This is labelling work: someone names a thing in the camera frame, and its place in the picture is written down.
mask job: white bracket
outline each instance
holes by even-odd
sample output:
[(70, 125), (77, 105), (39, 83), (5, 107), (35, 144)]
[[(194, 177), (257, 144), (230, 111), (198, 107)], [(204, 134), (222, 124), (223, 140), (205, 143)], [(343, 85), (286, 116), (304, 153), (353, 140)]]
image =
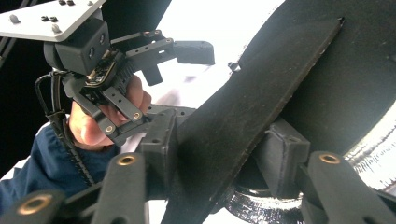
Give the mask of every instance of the white bracket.
[[(51, 1), (5, 12), (0, 14), (0, 36), (61, 42), (77, 30), (105, 1), (73, 0), (72, 6)], [(42, 21), (42, 17), (56, 17), (57, 21)]]

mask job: black wire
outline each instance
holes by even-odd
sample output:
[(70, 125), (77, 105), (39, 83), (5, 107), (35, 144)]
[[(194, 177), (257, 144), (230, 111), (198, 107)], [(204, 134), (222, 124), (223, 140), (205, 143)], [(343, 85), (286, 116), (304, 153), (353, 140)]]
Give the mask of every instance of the black wire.
[(60, 97), (61, 76), (56, 72), (52, 72), (51, 74), (52, 74), (52, 80), (51, 80), (52, 110), (60, 111), (61, 110), (61, 97)]
[[(51, 102), (53, 111), (49, 111), (40, 89), (41, 83), (49, 78), (51, 78)], [(50, 72), (49, 74), (38, 78), (35, 82), (35, 93), (46, 117), (49, 119), (52, 129), (55, 131), (58, 139), (62, 142), (62, 145), (69, 154), (71, 161), (76, 165), (78, 172), (81, 174), (81, 177), (84, 179), (87, 186), (92, 186), (95, 184), (93, 178), (77, 152), (73, 137), (69, 132), (67, 118), (64, 111), (61, 109), (61, 78), (61, 73), (57, 72)]]
[(48, 78), (51, 78), (51, 74), (44, 75), (35, 81), (35, 94), (37, 95), (38, 102), (40, 103), (40, 105), (43, 108), (44, 113), (46, 115), (49, 115), (50, 111), (47, 108), (47, 105), (46, 105), (46, 102), (44, 101), (43, 95), (41, 94), (40, 84), (41, 84), (41, 82), (43, 82), (44, 80), (46, 80)]

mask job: blue sleeve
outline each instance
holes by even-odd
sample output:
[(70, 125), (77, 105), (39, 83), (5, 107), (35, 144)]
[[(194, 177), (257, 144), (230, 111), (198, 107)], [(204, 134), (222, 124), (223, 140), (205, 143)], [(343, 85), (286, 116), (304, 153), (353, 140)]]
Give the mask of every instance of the blue sleeve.
[[(109, 161), (120, 152), (112, 147), (106, 152), (78, 149), (95, 182), (105, 176)], [(33, 142), (30, 158), (12, 179), (0, 182), (0, 216), (19, 198), (39, 189), (60, 189), (67, 197), (87, 188), (75, 164), (70, 161), (50, 126), (42, 128)]]

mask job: human hand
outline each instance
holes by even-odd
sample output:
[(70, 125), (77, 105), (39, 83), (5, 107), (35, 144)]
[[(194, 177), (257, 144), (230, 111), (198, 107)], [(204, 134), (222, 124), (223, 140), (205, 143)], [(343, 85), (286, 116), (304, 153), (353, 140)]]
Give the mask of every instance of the human hand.
[[(140, 78), (133, 75), (127, 90), (126, 98), (143, 113), (147, 113), (151, 103), (151, 96), (143, 91)], [(127, 118), (110, 105), (101, 105), (100, 108), (117, 126), (127, 121)], [(74, 135), (75, 145), (79, 148), (101, 150), (105, 146), (113, 144), (113, 142), (100, 130), (96, 121), (91, 116), (85, 114), (76, 102), (72, 104), (69, 128)]]

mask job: black cable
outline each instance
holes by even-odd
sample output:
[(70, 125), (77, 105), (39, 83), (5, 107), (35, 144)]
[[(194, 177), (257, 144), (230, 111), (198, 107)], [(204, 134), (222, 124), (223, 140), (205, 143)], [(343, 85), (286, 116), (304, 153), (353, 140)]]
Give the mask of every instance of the black cable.
[(61, 110), (61, 97), (60, 97), (60, 89), (61, 89), (61, 75), (56, 72), (51, 72), (52, 80), (51, 80), (51, 99), (52, 99), (52, 110), (59, 111)]
[(46, 80), (48, 78), (51, 78), (51, 74), (44, 75), (35, 81), (35, 94), (37, 95), (38, 102), (40, 103), (41, 107), (43, 108), (46, 116), (50, 114), (50, 111), (47, 108), (47, 105), (46, 105), (46, 102), (44, 101), (43, 95), (41, 94), (40, 84), (41, 84), (41, 82), (43, 82), (44, 80)]
[[(41, 83), (49, 78), (51, 78), (52, 111), (47, 107), (40, 89)], [(49, 74), (38, 78), (35, 82), (35, 93), (50, 125), (52, 126), (52, 130), (55, 131), (55, 134), (60, 140), (62, 146), (66, 149), (67, 154), (70, 156), (70, 160), (76, 165), (78, 173), (84, 179), (85, 184), (90, 187), (95, 184), (95, 182), (78, 154), (69, 126), (67, 125), (66, 114), (64, 110), (61, 109), (61, 78), (62, 72), (50, 72)]]

